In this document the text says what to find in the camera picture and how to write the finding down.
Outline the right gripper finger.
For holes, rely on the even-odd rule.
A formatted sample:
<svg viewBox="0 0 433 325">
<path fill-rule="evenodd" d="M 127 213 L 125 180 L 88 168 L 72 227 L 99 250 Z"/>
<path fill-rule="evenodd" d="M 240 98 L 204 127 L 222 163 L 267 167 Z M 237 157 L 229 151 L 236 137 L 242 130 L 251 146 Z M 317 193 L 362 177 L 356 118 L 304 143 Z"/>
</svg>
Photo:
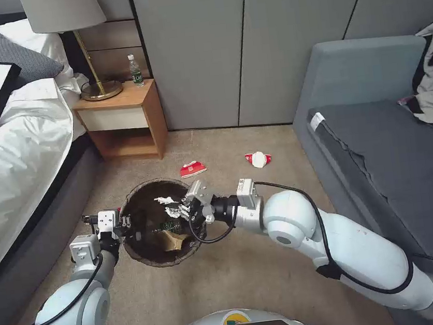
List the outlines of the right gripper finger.
<svg viewBox="0 0 433 325">
<path fill-rule="evenodd" d="M 175 211 L 175 218 L 184 219 L 187 222 L 193 223 L 196 220 L 196 211 L 192 208 L 178 209 Z"/>
<path fill-rule="evenodd" d="M 166 208 L 170 208 L 171 210 L 187 210 L 190 209 L 192 204 L 192 199 L 183 198 L 181 202 L 171 202 L 165 205 Z"/>
</svg>

